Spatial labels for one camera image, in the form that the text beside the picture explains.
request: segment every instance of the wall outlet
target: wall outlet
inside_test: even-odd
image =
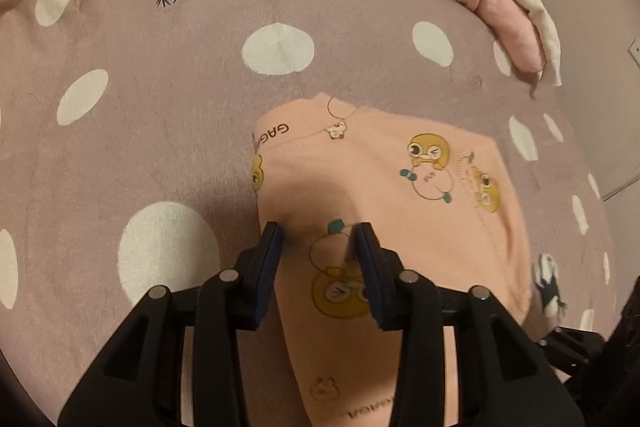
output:
[[[636,39],[631,47],[629,48],[629,53],[636,60],[638,66],[640,66],[640,38]]]

